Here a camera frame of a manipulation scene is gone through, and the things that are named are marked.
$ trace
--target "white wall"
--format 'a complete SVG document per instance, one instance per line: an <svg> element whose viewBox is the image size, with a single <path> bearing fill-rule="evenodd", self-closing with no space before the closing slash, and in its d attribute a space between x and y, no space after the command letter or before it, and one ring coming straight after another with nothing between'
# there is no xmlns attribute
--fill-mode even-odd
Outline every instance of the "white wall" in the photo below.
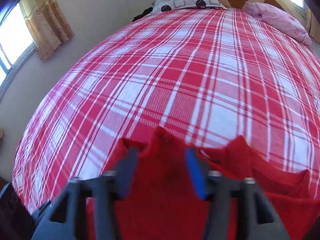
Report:
<svg viewBox="0 0 320 240"><path fill-rule="evenodd" d="M57 0L75 37L42 63L34 53L0 102L0 176L11 180L15 150L32 114L48 91L78 59L101 40L129 24L154 0Z"/></svg>

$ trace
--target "curtain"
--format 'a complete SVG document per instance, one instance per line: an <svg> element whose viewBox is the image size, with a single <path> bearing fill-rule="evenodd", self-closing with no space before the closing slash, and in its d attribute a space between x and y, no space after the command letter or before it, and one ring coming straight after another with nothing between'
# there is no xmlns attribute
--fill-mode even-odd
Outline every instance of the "curtain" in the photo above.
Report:
<svg viewBox="0 0 320 240"><path fill-rule="evenodd" d="M42 61L74 37L56 0L21 0L19 5Z"/></svg>
<svg viewBox="0 0 320 240"><path fill-rule="evenodd" d="M314 14L311 15L310 36L318 43L320 43L320 24L318 23Z"/></svg>

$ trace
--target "plaid pattern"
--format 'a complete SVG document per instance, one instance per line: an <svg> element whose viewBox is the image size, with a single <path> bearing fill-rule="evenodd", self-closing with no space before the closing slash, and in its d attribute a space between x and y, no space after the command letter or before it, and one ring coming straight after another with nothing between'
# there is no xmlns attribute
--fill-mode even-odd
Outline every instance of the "plaid pattern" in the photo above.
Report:
<svg viewBox="0 0 320 240"><path fill-rule="evenodd" d="M319 63L239 9L146 16L47 94L18 146L13 185L31 212L71 177L99 176L119 138L149 142L162 126L201 147L242 134L281 170L310 169L319 197Z"/></svg>

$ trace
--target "pillow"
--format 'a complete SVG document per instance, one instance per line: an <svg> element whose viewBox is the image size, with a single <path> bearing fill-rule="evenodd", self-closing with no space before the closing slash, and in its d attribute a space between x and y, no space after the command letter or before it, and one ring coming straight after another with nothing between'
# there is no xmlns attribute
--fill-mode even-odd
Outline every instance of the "pillow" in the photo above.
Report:
<svg viewBox="0 0 320 240"><path fill-rule="evenodd" d="M160 13L182 8L223 8L227 10L218 0L156 0L152 13Z"/></svg>
<svg viewBox="0 0 320 240"><path fill-rule="evenodd" d="M312 41L302 24L287 12L268 3L245 2L243 10L261 22L311 48Z"/></svg>

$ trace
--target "red fabric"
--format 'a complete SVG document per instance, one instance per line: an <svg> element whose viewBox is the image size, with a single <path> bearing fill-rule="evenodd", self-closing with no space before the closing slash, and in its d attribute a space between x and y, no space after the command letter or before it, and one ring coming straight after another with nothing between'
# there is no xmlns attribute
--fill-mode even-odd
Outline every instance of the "red fabric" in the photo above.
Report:
<svg viewBox="0 0 320 240"><path fill-rule="evenodd" d="M185 164L186 145L162 128L156 129L148 146L121 139L105 171L126 155L129 146L142 151L128 197L116 202L123 239L201 239L209 206L198 200L193 191ZM259 157L241 136L225 148L202 150L220 164L203 159L225 176L254 177L267 191L292 240L302 239L315 222L320 201L308 198L308 171L297 174L279 171ZM88 210L92 229L92 205ZM235 221L236 202L233 201L230 240L235 236Z"/></svg>

